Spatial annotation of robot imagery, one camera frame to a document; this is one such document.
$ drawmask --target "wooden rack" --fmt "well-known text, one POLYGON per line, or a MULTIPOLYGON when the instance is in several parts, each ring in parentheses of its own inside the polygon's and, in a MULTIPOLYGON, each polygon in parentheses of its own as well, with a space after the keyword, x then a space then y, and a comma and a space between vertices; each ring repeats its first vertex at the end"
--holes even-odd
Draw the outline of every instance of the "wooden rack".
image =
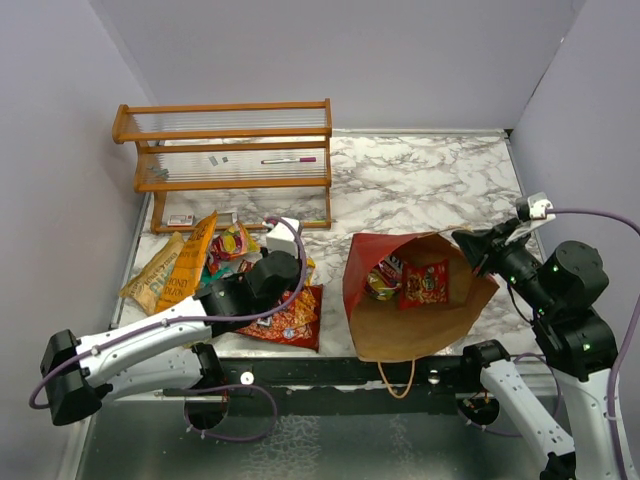
MULTIPOLYGON (((163 225, 168 192, 322 187, 326 218, 305 227, 331 227, 331 106, 323 102, 129 107, 113 123, 116 143, 135 142, 136 192, 153 193, 151 231, 192 231, 163 225), (315 162, 261 160, 315 157, 315 162)), ((245 225, 262 228, 259 223, 245 225)))

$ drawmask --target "white wall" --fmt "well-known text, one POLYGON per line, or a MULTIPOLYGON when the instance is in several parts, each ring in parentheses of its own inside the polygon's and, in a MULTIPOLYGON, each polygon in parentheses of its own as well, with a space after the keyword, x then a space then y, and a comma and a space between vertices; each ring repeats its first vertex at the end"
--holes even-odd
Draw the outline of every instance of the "white wall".
MULTIPOLYGON (((513 132, 528 193, 556 206, 596 207, 640 222, 640 3, 588 0, 513 132)), ((598 311, 619 343, 640 291, 640 239, 628 227, 584 217, 542 229, 547 252, 562 240, 599 249, 611 284, 598 311)), ((640 338, 623 366, 622 407, 640 462, 640 338)))
POLYGON ((68 432, 27 398, 52 333, 108 325, 140 206, 111 124, 147 100, 86 0, 5 2, 0 45, 0 478, 47 480, 68 432))
POLYGON ((460 129, 515 126, 583 1, 92 4, 160 103, 330 97, 339 128, 460 129))

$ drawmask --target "cable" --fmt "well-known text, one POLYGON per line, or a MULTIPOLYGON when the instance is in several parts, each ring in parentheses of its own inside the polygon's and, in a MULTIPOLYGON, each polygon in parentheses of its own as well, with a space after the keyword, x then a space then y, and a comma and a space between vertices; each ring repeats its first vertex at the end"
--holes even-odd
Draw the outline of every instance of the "cable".
POLYGON ((524 313, 522 313, 522 310, 520 310, 520 308, 518 307, 518 304, 516 303, 516 297, 513 295, 513 289, 511 288, 511 284, 509 282, 507 282, 507 291, 509 292, 509 296, 511 297, 511 303, 513 303, 513 306, 516 309, 516 312, 518 312, 518 315, 520 315, 520 317, 525 322, 531 325, 531 323, 533 323, 533 320, 525 317, 524 313))
POLYGON ((269 393, 268 390, 264 389, 263 387, 260 387, 259 385, 241 385, 241 384, 233 384, 233 385, 222 385, 220 387, 211 387, 211 388, 198 388, 198 389, 187 389, 187 390, 182 390, 183 393, 187 393, 187 394, 193 394, 193 393, 217 393, 217 392, 226 392, 227 390, 235 390, 238 388, 248 388, 250 390, 256 390, 260 393, 262 393, 265 397, 267 397, 267 400, 269 400, 269 403, 271 404, 271 422, 269 424, 269 427, 266 428, 263 432, 261 433, 257 433, 255 435, 248 435, 246 437, 234 437, 234 436, 230 436, 230 435, 222 435, 220 433, 213 433, 213 432, 209 432, 208 430, 200 430, 196 427, 194 427, 193 425, 191 425, 191 422, 189 421, 189 411, 187 408, 187 405, 185 403, 184 406, 184 419, 187 422, 188 428, 187 428, 187 432, 190 432, 191 430, 193 430, 196 433, 200 434, 200 437, 204 440, 204 437, 210 437, 210 438, 215 438, 216 440, 223 440, 225 442, 234 442, 234 443, 248 443, 248 442, 255 442, 256 440, 261 440, 267 436, 269 436, 269 434, 273 431, 273 429, 276 426, 276 423, 278 421, 278 405, 276 404, 275 399, 273 398, 273 395, 271 395, 269 393))
MULTIPOLYGON (((610 218, 631 227, 640 236, 640 226, 638 226, 637 223, 627 217, 618 215, 616 213, 603 212, 601 210, 592 210, 588 208, 551 208, 547 210, 547 213, 573 213, 578 215, 594 215, 596 217, 610 218)), ((609 379, 607 381, 607 415, 611 424, 611 440, 613 441, 613 449, 616 455, 616 464, 618 466, 618 471, 622 477, 622 480, 628 480, 629 477, 627 476, 627 470, 624 464, 622 444, 620 442, 620 432, 618 429, 618 420, 616 417, 616 381, 618 379, 618 374, 620 373, 622 362, 624 361, 629 347, 631 346, 631 340, 633 339, 633 334, 635 333, 636 327, 638 325, 638 318, 640 318, 640 295, 638 295, 638 300, 636 300, 636 306, 634 307, 633 313, 631 314, 631 320, 629 321, 629 326, 627 327, 624 339, 622 340, 622 346, 620 347, 620 351, 618 352, 616 360, 613 362, 611 373, 609 374, 609 379)))
MULTIPOLYGON (((298 231, 293 228, 287 221, 283 220, 280 217, 267 217, 265 220, 267 221, 275 221, 276 223, 282 223, 285 227, 287 227, 291 233, 293 234, 293 238, 296 242, 296 245, 298 246, 298 253, 300 256, 300 280, 298 282, 298 285, 296 286, 295 290, 293 291, 293 294, 284 302, 282 302, 282 304, 272 308, 271 310, 268 310, 266 312, 263 313, 256 313, 253 315, 243 315, 243 316, 238 316, 238 317, 220 317, 220 316, 201 316, 201 317, 176 317, 176 318, 168 318, 164 321, 159 321, 144 327, 141 327, 137 330, 133 330, 132 332, 129 332, 126 335, 123 335, 119 338, 115 338, 113 340, 110 340, 108 342, 105 342, 101 345, 96 345, 95 348, 98 349, 98 351, 102 351, 102 350, 106 350, 108 348, 111 348, 115 345, 118 345, 122 342, 125 342, 127 340, 130 340, 132 338, 135 338, 143 333, 149 332, 151 330, 155 330, 157 328, 166 328, 167 325, 173 325, 175 323, 183 323, 183 322, 193 322, 193 321, 202 321, 204 323, 216 323, 216 322, 247 322, 247 321, 253 321, 253 320, 257 320, 259 318, 264 318, 264 317, 269 317, 275 313, 280 312, 281 310, 286 309, 289 305, 291 305, 291 303, 293 301, 295 301, 296 297, 298 296, 298 294, 302 291, 302 288, 304 287, 304 281, 305 278, 307 276, 307 254, 304 251, 304 244, 302 243, 302 238, 300 237, 300 234, 298 233, 298 231)), ((78 355, 75 355, 67 360, 65 360, 64 362, 62 362, 60 365, 58 365, 57 367, 55 367, 53 370, 51 370, 51 372, 49 372, 47 375, 45 375, 45 377, 38 382, 38 384, 36 385, 35 389, 33 390, 33 392, 31 392, 31 395, 29 396, 29 406, 31 408, 33 408, 34 410, 44 410, 49 408, 49 404, 43 404, 43 403, 37 403, 36 399, 38 397, 38 395, 40 394, 40 392, 44 389, 44 387, 51 381, 53 380, 58 374, 60 374, 60 372, 64 371, 66 368, 68 368, 70 365, 73 365, 76 362, 79 362, 87 357, 89 357, 90 355, 92 355, 92 350, 87 350, 86 352, 80 353, 78 355)), ((270 401, 272 401, 273 404, 275 404, 275 400, 273 400, 273 397, 271 397, 271 395, 269 394, 269 392, 267 392, 266 390, 260 388, 257 388, 256 386, 253 386, 254 389, 258 389, 260 390, 262 393, 266 394, 266 396, 269 398, 270 401)))
MULTIPOLYGON (((527 357, 537 358, 542 363, 547 365, 545 363, 544 357, 542 355, 538 355, 537 353, 533 353, 533 352, 521 353, 520 355, 518 355, 516 358, 513 359, 513 363, 518 363, 520 360, 522 360, 523 358, 527 358, 527 357)), ((548 365, 547 365, 547 367, 551 371, 551 375, 553 375, 553 370, 551 370, 551 367, 549 367, 548 365)), ((560 390, 560 383, 558 383, 558 379, 556 378, 555 375, 553 375, 553 381, 556 384, 556 392, 557 392, 557 394, 556 394, 557 395, 557 397, 556 397, 556 408, 553 411, 553 419, 557 420, 558 419, 558 415, 560 414, 560 407, 562 406, 562 391, 560 390)), ((479 425, 479 424, 475 423, 474 421, 472 421, 470 418, 468 418, 464 413, 462 413, 462 410, 460 410, 460 408, 458 408, 458 415, 460 415, 464 420, 467 421, 467 425, 471 425, 472 427, 475 427, 475 428, 477 428, 479 430, 482 430, 484 432, 492 433, 494 435, 500 435, 501 437, 509 437, 509 438, 520 438, 520 437, 522 437, 522 435, 519 434, 519 433, 507 432, 506 430, 500 430, 498 428, 487 427, 486 425, 479 425)))
POLYGON ((384 382, 385 386, 387 387, 387 391, 391 394, 391 396, 393 398, 397 398, 398 400, 402 400, 404 397, 409 395, 409 392, 411 391, 411 386, 413 385, 413 376, 416 373, 416 359, 414 358, 413 360, 411 360, 411 375, 409 376, 409 382, 407 383, 404 392, 402 392, 401 394, 397 394, 393 390, 393 388, 391 388, 391 384, 389 383, 389 380, 387 380, 387 376, 384 374, 384 370, 382 370, 382 363, 380 362, 378 362, 378 371, 380 372, 382 381, 384 382))

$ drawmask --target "marble tabletop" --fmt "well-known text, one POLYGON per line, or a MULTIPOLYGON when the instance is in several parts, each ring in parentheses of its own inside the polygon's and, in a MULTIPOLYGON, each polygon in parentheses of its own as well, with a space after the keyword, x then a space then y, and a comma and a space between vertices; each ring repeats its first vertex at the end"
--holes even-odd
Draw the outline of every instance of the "marble tabletop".
MULTIPOLYGON (((440 230, 452 225, 487 228, 514 214, 520 187, 503 136, 334 137, 331 140, 333 226, 303 232, 307 253, 324 284, 320 328, 321 356, 355 356, 344 305, 342 275, 351 237, 357 232, 401 234, 440 230)), ((132 276, 165 244, 167 235, 149 230, 152 205, 139 238, 132 276)), ((204 218, 213 210, 235 211, 254 222, 266 214, 314 219, 324 215, 324 191, 256 189, 172 193, 172 213, 204 218)), ((255 235, 259 241, 264 234, 255 235)), ((537 245, 532 250, 539 255, 537 245)), ((519 300, 527 312, 527 306, 519 300)), ((126 299, 119 325, 145 317, 126 299)), ((495 338, 514 354, 538 351, 533 333, 515 312, 504 283, 469 334, 439 354, 460 354, 466 345, 495 338)), ((267 343, 236 333, 213 340, 222 357, 315 356, 306 349, 267 343)))

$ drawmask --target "paper bag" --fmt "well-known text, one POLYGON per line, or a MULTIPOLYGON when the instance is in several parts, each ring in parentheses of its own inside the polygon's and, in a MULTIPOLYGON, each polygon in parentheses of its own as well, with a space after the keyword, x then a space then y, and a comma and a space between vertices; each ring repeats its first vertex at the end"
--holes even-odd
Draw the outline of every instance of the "paper bag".
POLYGON ((407 235, 356 233, 342 281, 344 307, 360 360, 404 362, 432 355, 465 336, 498 290, 471 272, 462 252, 437 232, 407 235), (416 267, 449 260, 449 301, 398 310, 364 291, 367 275, 393 254, 416 267))

